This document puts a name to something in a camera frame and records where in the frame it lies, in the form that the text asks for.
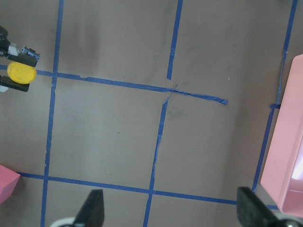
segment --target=pink object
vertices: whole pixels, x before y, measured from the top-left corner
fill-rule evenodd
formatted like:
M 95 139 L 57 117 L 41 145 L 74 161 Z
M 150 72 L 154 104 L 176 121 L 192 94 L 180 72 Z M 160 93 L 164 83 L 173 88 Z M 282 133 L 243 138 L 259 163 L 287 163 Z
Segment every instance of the pink object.
M 0 165 L 0 204 L 13 193 L 19 177 L 20 174 Z
M 303 217 L 303 54 L 290 69 L 261 185 L 283 213 Z

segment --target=pink foam block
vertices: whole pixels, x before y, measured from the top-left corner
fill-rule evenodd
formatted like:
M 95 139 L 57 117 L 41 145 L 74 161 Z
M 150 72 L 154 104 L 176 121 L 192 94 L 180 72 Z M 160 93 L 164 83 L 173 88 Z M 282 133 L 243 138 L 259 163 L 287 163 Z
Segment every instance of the pink foam block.
M 283 213 L 303 217 L 303 54 L 290 69 L 261 185 Z
M 12 193 L 20 175 L 0 165 L 0 204 Z

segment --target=blue tape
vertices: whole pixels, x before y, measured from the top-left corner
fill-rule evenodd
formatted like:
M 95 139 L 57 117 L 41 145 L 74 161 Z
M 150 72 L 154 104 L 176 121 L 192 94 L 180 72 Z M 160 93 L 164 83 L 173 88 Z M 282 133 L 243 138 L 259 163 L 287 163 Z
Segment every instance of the blue tape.
M 284 71 L 284 66 L 285 66 L 285 62 L 286 62 L 286 58 L 287 58 L 288 47 L 289 47 L 290 37 L 291 37 L 292 29 L 293 29 L 294 16 L 295 16 L 297 4 L 298 4 L 298 0 L 293 0 L 292 8 L 290 10 L 290 15 L 289 15 L 289 20 L 288 20 L 288 25 L 287 25 L 286 36 L 285 36 L 285 40 L 284 40 L 284 46 L 283 46 L 283 57 L 282 57 L 282 65 L 281 65 L 281 71 L 280 71 L 278 94 L 276 97 L 276 104 L 279 104 L 281 101 L 283 71 Z
M 43 175 L 36 175 L 36 174 L 29 174 L 29 173 L 22 173 L 22 172 L 18 172 L 18 173 L 22 177 L 41 179 L 41 180 L 43 180 L 45 178 L 45 176 L 43 176 Z M 73 180 L 73 179 L 68 179 L 68 178 L 51 177 L 51 176 L 47 177 L 47 179 L 49 181 L 55 181 L 55 182 L 79 184 L 79 185 L 93 186 L 93 187 L 99 187 L 99 188 L 117 189 L 117 190 L 122 190 L 122 191 L 129 191 L 129 192 L 139 192 L 139 193 L 145 193 L 145 194 L 150 194 L 150 195 L 155 194 L 155 195 L 160 195 L 160 196 L 176 197 L 176 198 L 198 200 L 198 201 L 225 203 L 225 204 L 231 204 L 231 205 L 237 204 L 237 201 L 234 201 L 234 200 L 224 200 L 224 199 L 218 199 L 218 198 L 212 198 L 212 197 L 188 195 L 188 194 L 181 194 L 181 193 L 174 193 L 174 192 L 153 191 L 151 194 L 150 193 L 151 191 L 148 189 L 120 186 L 120 185 L 107 184 L 107 183 L 97 183 L 97 182 Z M 267 205 L 267 207 L 272 210 L 278 209 L 278 207 L 274 206 L 274 205 Z
M 63 9 L 64 9 L 64 0 L 59 0 L 55 51 L 54 51 L 54 55 L 53 55 L 53 72 L 58 72 L 59 49 L 60 49 L 60 40 L 61 40 L 61 28 L 62 28 L 62 20 L 63 20 Z
M 28 178 L 39 179 L 39 180 L 46 179 L 46 177 L 44 175 L 28 174 L 28 173 L 22 173 L 22 172 L 17 172 L 17 173 L 20 174 L 21 177 L 28 177 Z
M 279 208 L 276 205 L 267 205 L 267 207 L 271 210 L 279 210 Z
M 194 93 L 189 93 L 189 92 L 185 92 L 185 91 L 174 90 L 172 88 L 167 88 L 167 87 L 156 87 L 156 86 L 149 86 L 149 85 L 144 85 L 144 84 L 134 84 L 134 83 L 129 83 L 129 82 L 122 82 L 122 81 L 101 79 L 101 78 L 94 78 L 94 77 L 82 78 L 81 76 L 78 76 L 78 75 L 60 73 L 60 72 L 57 73 L 57 77 L 65 78 L 65 79 L 81 80 L 81 81 L 87 81 L 87 82 L 93 82 L 93 83 L 99 83 L 99 84 L 107 84 L 107 85 L 113 85 L 113 86 L 119 86 L 119 87 L 129 87 L 129 88 L 136 88 L 136 89 L 141 89 L 141 90 L 157 91 L 157 92 L 173 91 L 173 92 L 181 94 L 181 95 L 197 97 L 197 98 L 201 98 L 201 99 L 205 99 L 205 100 L 209 100 L 209 101 L 215 101 L 215 102 L 218 102 L 218 103 L 221 103 L 224 105 L 226 105 L 228 103 L 227 99 L 221 99 L 216 96 L 194 94 Z
M 178 30 L 179 30 L 181 12 L 182 12 L 182 5 L 183 5 L 183 0 L 178 0 L 174 31 L 172 34 L 171 47 L 170 47 L 169 66 L 167 69 L 167 76 L 166 76 L 166 78 L 169 80 L 171 80 L 172 68 L 173 68 L 173 64 L 174 64 L 177 39 L 178 39 Z
M 145 209 L 145 215 L 144 215 L 144 221 L 143 221 L 143 227 L 148 226 L 148 220 L 149 220 L 149 217 L 150 217 L 151 205 L 152 205 L 152 193 L 149 194 L 149 196 L 148 196 L 147 205 L 146 205 L 146 209 Z
M 60 73 L 60 72 L 58 72 L 57 77 L 66 78 L 66 79 L 82 80 L 82 81 L 88 81 L 88 82 L 99 83 L 99 84 L 108 84 L 108 85 L 119 86 L 119 87 L 130 87 L 130 88 L 143 89 L 143 90 L 149 90 L 149 91 L 165 92 L 167 90 L 167 88 L 165 88 L 165 87 L 134 84 L 134 83 L 129 83 L 129 82 L 122 82 L 122 81 L 101 79 L 101 78 L 94 78 L 94 77 L 82 78 L 78 75 Z
M 149 219 L 149 215 L 150 215 L 150 211 L 151 211 L 152 195 L 154 193 L 153 188 L 154 188 L 154 185 L 155 185 L 156 163 L 157 163 L 157 160 L 158 160 L 159 145 L 161 143 L 161 139 L 162 139 L 162 135 L 163 135 L 163 129 L 164 129 L 164 122 L 165 122 L 165 116 L 166 116 L 167 106 L 168 106 L 168 103 L 169 103 L 169 99 L 171 98 L 172 94 L 174 93 L 177 85 L 175 86 L 175 88 L 173 88 L 171 90 L 171 94 L 169 95 L 169 97 L 162 104 L 160 123 L 159 123 L 159 129 L 158 129 L 158 136 L 157 136 L 155 154 L 154 154 L 153 163 L 152 163 L 152 170 L 151 170 L 149 197 L 148 197 L 147 204 L 146 204 L 143 227 L 147 227 L 147 225 L 148 225 L 148 219 Z
M 42 207 L 41 207 L 41 220 L 40 226 L 45 227 L 45 214 L 46 214 L 46 202 L 47 202 L 47 187 L 48 187 L 48 174 L 49 174 L 49 165 L 50 165 L 50 152 L 52 145 L 52 132 L 53 132 L 53 114 L 55 107 L 55 90 L 57 86 L 57 72 L 58 72 L 58 62 L 59 62 L 59 48 L 60 48 L 60 39 L 61 39 L 61 27 L 62 27 L 62 18 L 63 18 L 63 7 L 64 0 L 59 1 L 58 7 L 58 16 L 57 16 L 57 29 L 56 29 L 56 41 L 55 41 L 55 51 L 53 56 L 53 72 L 52 75 L 52 88 L 51 88 L 51 100 L 48 116 L 48 129 L 47 129 L 47 142 L 46 142 L 46 155 L 45 155 L 45 168 L 43 180 L 43 193 L 42 193 Z
M 201 95 L 201 94 L 194 94 L 194 93 L 188 93 L 188 92 L 184 92 L 184 91 L 179 91 L 179 90 L 174 90 L 174 92 L 182 94 L 184 96 L 192 96 L 192 97 L 196 97 L 196 98 L 201 98 L 201 99 L 206 99 L 206 100 L 210 100 L 210 101 L 215 101 L 221 104 L 228 104 L 228 100 L 227 99 L 222 99 L 216 96 L 208 96 L 208 95 Z
M 72 184 L 100 187 L 100 188 L 116 189 L 116 190 L 129 191 L 129 192 L 149 193 L 148 189 L 121 186 L 121 185 L 108 184 L 108 183 L 97 183 L 97 182 L 81 181 L 81 180 L 74 180 L 74 179 L 67 179 L 67 178 L 60 178 L 60 177 L 51 177 L 51 176 L 48 177 L 48 180 L 56 181 L 56 182 L 63 182 L 63 183 L 72 183 Z
M 52 77 L 54 75 L 53 72 L 43 71 L 43 70 L 37 70 L 37 74 L 41 76 L 47 76 Z
M 0 70 L 8 70 L 8 66 L 7 65 L 0 65 Z
M 41 219 L 40 219 L 40 226 L 41 227 L 45 226 L 47 187 L 48 187 L 48 180 L 46 179 L 46 180 L 43 180 Z
M 266 150 L 267 141 L 268 141 L 268 137 L 269 137 L 269 133 L 270 133 L 271 123 L 273 121 L 275 107 L 273 105 L 271 105 L 271 107 L 272 108 L 270 110 L 270 114 L 268 116 L 268 120 L 267 120 L 267 124 L 266 124 L 266 129 L 265 129 L 264 138 L 263 138 L 263 142 L 262 142 L 261 152 L 259 155 L 255 178 L 254 178 L 252 188 L 251 188 L 252 191 L 254 191 L 254 192 L 256 191 L 257 186 L 258 186 L 258 182 L 259 182 L 259 178 L 260 178 L 260 174 L 261 174 L 262 163 L 264 160 L 265 150 Z
M 280 109 L 281 108 L 281 104 L 272 104 L 270 105 L 271 109 Z
M 174 192 L 162 192 L 162 191 L 155 191 L 154 194 L 169 196 L 169 197 L 183 198 L 183 199 L 190 199 L 190 200 L 200 200 L 200 201 L 207 201 L 207 202 L 217 202 L 217 203 L 237 205 L 237 201 L 234 201 L 234 200 L 224 200 L 224 199 L 217 199 L 217 198 L 211 198 L 211 197 L 205 197 L 205 196 L 187 195 L 187 194 L 180 194 L 180 193 L 174 193 Z

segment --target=pink box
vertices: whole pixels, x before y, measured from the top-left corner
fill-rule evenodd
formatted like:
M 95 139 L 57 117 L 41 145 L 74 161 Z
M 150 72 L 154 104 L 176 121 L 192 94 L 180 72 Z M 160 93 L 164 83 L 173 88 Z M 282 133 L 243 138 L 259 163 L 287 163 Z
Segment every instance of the pink box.
M 12 193 L 20 175 L 0 165 L 0 204 Z
M 303 54 L 290 69 L 261 185 L 281 212 L 303 218 Z

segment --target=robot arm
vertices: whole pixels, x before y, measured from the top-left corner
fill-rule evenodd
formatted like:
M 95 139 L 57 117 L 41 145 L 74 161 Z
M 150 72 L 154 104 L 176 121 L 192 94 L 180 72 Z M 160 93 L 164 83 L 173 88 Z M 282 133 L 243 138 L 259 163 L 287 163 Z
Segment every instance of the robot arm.
M 9 60 L 23 64 L 15 65 L 17 67 L 21 66 L 21 69 L 18 70 L 18 73 L 20 73 L 21 75 L 18 75 L 18 77 L 23 77 L 22 69 L 26 69 L 26 67 L 30 67 L 32 71 L 34 70 L 36 72 L 34 67 L 40 60 L 40 54 L 37 54 L 33 49 L 27 48 L 26 46 L 23 46 L 22 50 L 20 51 L 15 43 L 11 43 L 10 41 L 8 41 L 7 36 L 7 30 L 0 26 L 0 57 L 6 57 Z M 9 87 L 12 89 L 27 92 L 29 88 L 29 83 L 20 82 L 20 80 L 14 79 L 11 76 L 0 76 L 0 86 L 2 86 L 3 91 L 5 91 L 7 87 Z

